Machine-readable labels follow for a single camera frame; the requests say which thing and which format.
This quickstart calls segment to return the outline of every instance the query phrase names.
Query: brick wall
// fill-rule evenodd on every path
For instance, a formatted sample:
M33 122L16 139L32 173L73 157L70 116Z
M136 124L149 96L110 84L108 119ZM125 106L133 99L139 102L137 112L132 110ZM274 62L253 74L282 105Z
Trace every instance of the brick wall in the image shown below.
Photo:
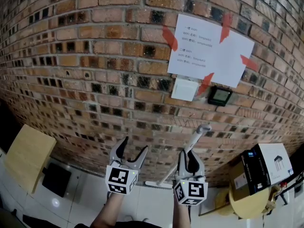
M0 96L22 123L54 136L52 156L104 173L116 140L125 156L149 145L141 180L159 179L201 123L195 145L212 185L255 143L302 143L304 0L1 0ZM221 24L255 41L226 107L171 99L167 74L178 13Z

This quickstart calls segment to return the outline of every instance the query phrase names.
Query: marker cube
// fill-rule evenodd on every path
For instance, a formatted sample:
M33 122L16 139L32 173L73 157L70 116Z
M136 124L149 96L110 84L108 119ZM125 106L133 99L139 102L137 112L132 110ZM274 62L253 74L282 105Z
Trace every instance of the marker cube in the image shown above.
M174 187L179 204L199 205L207 198L208 183L200 181L180 180Z
M105 183L108 191L128 195L138 181L138 171L113 167L106 167Z

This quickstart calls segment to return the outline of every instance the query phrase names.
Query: person's arm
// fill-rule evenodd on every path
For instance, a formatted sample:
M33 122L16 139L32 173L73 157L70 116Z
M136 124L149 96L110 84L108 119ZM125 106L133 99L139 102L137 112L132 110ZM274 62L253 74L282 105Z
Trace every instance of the person's arm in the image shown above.
M123 203L124 195L112 193L104 205L103 209L97 215L90 228L112 228L115 226L120 207Z
M173 228L191 228L187 205L180 205L174 194Z

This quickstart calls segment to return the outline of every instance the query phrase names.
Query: piece of red tape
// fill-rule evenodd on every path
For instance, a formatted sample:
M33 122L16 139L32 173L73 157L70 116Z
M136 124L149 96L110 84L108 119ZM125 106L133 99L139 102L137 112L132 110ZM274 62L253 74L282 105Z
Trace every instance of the piece of red tape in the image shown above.
M211 73L211 74L204 77L204 79L201 82L201 85L199 87L197 95L201 95L202 93L204 93L206 91L206 89L208 88L208 86L211 82L211 79L212 79L213 75L214 75L214 73Z
M220 35L219 43L222 43L224 39L226 39L229 36L231 23L232 23L232 14L225 13L223 16L223 26L222 26L222 32Z
M258 66L254 61L250 60L249 58L247 58L243 55L241 55L241 59L242 59L243 64L246 65L246 67L248 67L256 72L258 71Z
M175 38L171 30L169 30L169 28L165 25L162 27L162 37L165 38L165 40L167 41L167 43L169 44L169 46L172 48L173 51L177 50L178 47L177 39Z

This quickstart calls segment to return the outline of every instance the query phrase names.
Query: white pole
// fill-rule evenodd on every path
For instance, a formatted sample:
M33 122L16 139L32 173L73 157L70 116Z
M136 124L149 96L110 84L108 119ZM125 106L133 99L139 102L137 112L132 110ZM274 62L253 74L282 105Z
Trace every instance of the white pole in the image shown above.
M202 136L203 133L211 131L211 126L208 124L201 124L196 131L193 133L193 135L191 136L191 139L189 140L187 146L184 148L184 151L186 153L188 153L190 150L192 150L193 146L197 143L197 141L199 140L199 138ZM157 182L158 186L161 186L163 184L164 181L166 181L166 179L175 171L175 169L177 168L178 164L175 164L167 173L167 175L161 179L159 182Z

